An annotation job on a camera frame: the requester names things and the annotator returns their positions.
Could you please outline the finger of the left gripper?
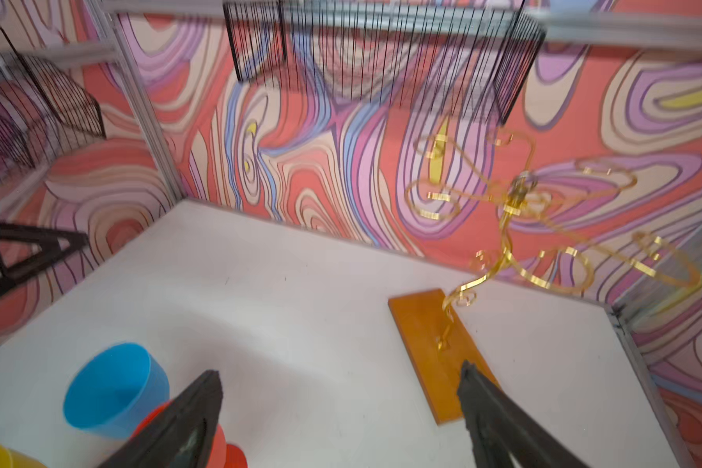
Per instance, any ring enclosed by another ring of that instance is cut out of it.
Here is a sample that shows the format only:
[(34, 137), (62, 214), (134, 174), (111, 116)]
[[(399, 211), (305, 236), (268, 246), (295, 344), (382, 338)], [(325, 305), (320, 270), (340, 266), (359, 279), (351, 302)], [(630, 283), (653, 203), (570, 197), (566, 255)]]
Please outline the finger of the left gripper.
[(0, 250), (0, 298), (40, 273), (80, 253), (89, 246), (89, 237), (80, 231), (42, 228), (0, 222), (0, 244), (32, 248), (19, 261), (6, 261)]

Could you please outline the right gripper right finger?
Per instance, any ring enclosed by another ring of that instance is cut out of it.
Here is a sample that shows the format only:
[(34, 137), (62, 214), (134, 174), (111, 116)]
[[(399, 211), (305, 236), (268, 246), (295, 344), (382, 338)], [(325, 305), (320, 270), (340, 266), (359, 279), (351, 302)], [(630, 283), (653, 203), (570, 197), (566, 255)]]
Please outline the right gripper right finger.
[(586, 465), (468, 361), (457, 397), (478, 467)]

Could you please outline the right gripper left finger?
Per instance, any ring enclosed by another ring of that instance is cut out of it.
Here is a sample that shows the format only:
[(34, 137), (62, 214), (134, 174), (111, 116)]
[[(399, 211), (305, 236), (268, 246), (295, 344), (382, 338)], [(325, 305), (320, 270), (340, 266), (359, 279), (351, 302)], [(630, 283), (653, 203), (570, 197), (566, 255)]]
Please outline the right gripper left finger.
[(222, 399), (220, 374), (206, 370), (101, 466), (207, 467)]

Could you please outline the red wine glass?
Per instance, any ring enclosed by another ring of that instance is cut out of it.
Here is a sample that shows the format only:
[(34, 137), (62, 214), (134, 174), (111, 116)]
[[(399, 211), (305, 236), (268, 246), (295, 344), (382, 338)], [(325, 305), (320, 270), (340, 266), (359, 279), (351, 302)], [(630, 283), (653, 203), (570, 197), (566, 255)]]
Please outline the red wine glass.
[[(151, 421), (162, 413), (169, 406), (169, 402), (164, 403), (152, 411), (136, 428), (133, 436), (137, 436), (140, 431), (151, 423)], [(223, 429), (220, 425), (216, 429), (214, 442), (207, 468), (248, 468), (248, 460), (245, 452), (234, 444), (229, 444), (225, 440)]]

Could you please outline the blue wine glass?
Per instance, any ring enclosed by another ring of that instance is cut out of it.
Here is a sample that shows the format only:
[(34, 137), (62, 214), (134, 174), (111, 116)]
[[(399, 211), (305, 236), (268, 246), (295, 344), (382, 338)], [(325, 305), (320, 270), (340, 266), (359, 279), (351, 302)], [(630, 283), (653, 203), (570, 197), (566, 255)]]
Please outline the blue wine glass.
[(170, 399), (169, 378), (141, 345), (107, 348), (74, 376), (62, 412), (75, 429), (126, 440), (150, 413)]

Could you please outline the yellow wine glass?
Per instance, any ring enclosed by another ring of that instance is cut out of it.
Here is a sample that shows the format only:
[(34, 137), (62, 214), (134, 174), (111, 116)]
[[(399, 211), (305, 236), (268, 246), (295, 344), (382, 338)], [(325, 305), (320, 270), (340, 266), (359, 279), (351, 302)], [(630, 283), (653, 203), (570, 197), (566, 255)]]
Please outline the yellow wine glass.
[(46, 468), (37, 459), (0, 445), (0, 468)]

